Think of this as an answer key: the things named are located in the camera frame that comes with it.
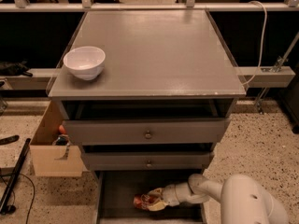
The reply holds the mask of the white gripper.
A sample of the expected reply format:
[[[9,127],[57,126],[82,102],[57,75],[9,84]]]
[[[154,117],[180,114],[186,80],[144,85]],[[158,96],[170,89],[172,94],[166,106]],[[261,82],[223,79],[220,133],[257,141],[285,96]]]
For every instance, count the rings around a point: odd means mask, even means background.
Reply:
[[[163,201],[159,200],[148,205],[149,211],[156,212],[164,210],[168,205],[177,206],[181,203],[187,202],[188,198],[191,196],[191,190],[187,183],[171,184],[166,186],[164,189],[153,189],[148,192],[148,195],[156,198],[163,197]]]

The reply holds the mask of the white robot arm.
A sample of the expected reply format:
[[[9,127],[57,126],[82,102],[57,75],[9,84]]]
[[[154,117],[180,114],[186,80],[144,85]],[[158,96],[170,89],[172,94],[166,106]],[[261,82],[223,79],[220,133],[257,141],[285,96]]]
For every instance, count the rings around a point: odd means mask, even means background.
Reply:
[[[143,194],[143,207],[160,211],[181,203],[204,203],[209,198],[221,204],[221,224],[289,224],[280,201],[247,175],[231,175],[223,184],[193,174],[188,181]]]

